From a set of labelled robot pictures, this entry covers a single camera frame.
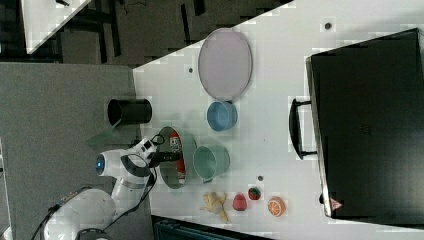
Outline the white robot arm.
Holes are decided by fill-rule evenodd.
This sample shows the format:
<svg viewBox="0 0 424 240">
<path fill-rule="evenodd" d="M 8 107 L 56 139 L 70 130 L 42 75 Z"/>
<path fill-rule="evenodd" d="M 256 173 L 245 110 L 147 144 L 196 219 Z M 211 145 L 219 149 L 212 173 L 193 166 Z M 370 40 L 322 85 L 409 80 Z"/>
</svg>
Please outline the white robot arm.
<svg viewBox="0 0 424 240">
<path fill-rule="evenodd" d="M 48 210 L 34 235 L 42 240 L 109 240 L 106 229 L 138 209 L 156 183 L 160 163 L 183 158 L 179 141 L 164 152 L 159 145 L 145 138 L 129 149 L 100 153 L 96 172 L 116 180 L 112 192 L 83 187 L 70 193 Z"/>
</svg>

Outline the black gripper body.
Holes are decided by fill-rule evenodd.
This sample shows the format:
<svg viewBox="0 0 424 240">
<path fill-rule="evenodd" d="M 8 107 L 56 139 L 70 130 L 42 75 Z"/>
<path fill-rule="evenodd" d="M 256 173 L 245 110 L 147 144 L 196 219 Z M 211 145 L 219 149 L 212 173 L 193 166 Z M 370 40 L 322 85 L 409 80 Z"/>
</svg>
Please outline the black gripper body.
<svg viewBox="0 0 424 240">
<path fill-rule="evenodd" d="M 157 167 L 162 162 L 175 162 L 181 160 L 183 158 L 183 154 L 181 152 L 155 152 L 152 155 L 149 166 Z"/>
</svg>

